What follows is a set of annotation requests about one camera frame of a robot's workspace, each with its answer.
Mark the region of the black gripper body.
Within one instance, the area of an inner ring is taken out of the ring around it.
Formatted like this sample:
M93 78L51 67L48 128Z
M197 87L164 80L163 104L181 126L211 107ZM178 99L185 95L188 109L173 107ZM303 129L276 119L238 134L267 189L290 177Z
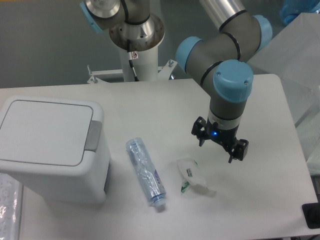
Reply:
M205 140L211 140L221 145L226 152L232 152L240 144L236 137L239 125L232 129L220 129L216 122L211 124L209 120L206 121L204 118L201 118L201 121L201 125L204 127L201 132L201 145L204 144Z

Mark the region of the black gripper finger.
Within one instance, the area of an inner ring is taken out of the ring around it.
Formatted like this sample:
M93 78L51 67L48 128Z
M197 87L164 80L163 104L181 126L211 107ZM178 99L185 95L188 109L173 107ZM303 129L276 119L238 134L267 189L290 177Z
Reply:
M202 146L206 140L209 140L210 137L206 131L207 122L206 120L199 116L196 121L193 123L191 134L196 136L199 140L199 146Z
M233 160L243 161L248 152L249 141L246 139L236 139L234 144L227 151L229 153L228 163Z

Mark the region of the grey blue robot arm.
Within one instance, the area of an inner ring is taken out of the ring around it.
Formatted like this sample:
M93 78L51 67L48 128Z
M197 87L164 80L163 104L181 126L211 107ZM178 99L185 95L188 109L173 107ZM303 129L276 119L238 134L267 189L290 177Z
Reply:
M247 60L271 41L272 27L262 15L250 15L239 0L203 0L201 5L218 36L207 41L188 37L175 53L181 69L210 97L207 118L198 117L191 133L201 144L211 140L222 146L230 160L242 161L249 143L236 134L254 78ZM165 30L148 0L83 0L79 6L94 32L109 32L120 50L126 82L158 78L158 57L152 51Z

